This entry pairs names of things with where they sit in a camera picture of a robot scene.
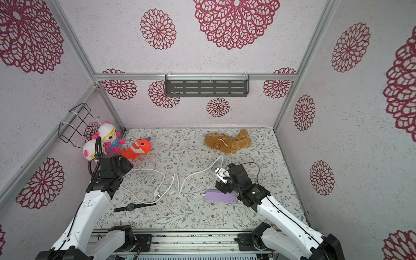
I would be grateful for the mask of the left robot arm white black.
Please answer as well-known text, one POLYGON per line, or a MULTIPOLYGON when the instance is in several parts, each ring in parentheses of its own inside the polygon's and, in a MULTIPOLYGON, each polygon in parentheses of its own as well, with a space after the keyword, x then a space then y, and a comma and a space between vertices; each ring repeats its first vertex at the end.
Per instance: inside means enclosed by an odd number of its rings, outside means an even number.
POLYGON ((94 227, 111 202, 133 164, 121 155, 104 155, 99 159, 100 169, 86 189, 73 220, 48 251, 39 252, 37 260, 106 260, 117 250, 129 251, 136 246, 131 226, 109 229, 107 235, 92 248, 87 245, 94 227))

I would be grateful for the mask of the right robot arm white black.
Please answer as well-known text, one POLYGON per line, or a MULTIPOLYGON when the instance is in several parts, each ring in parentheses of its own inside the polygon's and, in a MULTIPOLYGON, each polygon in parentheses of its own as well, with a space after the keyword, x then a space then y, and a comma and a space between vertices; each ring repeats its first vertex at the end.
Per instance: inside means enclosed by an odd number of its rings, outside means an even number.
POLYGON ((251 233, 258 250, 271 249, 289 260, 343 260, 340 241, 304 224, 282 206, 262 185, 252 182, 242 165, 229 164, 226 169, 212 167, 219 178, 216 189, 227 194, 235 192, 237 199, 270 220, 275 227, 261 223, 251 233))

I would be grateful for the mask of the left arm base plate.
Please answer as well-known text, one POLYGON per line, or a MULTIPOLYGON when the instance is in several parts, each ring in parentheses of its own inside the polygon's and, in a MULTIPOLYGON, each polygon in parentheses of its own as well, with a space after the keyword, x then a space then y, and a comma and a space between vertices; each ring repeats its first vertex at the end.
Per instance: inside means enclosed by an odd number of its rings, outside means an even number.
POLYGON ((141 234, 141 235, 134 235, 135 236, 135 243, 131 249, 117 249, 115 252, 150 252, 151 245, 152 245, 152 235, 149 234, 141 234))

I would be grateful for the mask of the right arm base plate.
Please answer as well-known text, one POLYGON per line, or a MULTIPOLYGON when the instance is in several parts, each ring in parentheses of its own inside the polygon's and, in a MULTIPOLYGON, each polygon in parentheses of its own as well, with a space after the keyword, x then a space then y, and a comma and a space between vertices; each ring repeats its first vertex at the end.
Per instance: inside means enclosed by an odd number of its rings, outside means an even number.
POLYGON ((238 244, 240 251, 270 251, 259 238, 256 238, 252 233, 240 233, 234 239, 238 244))

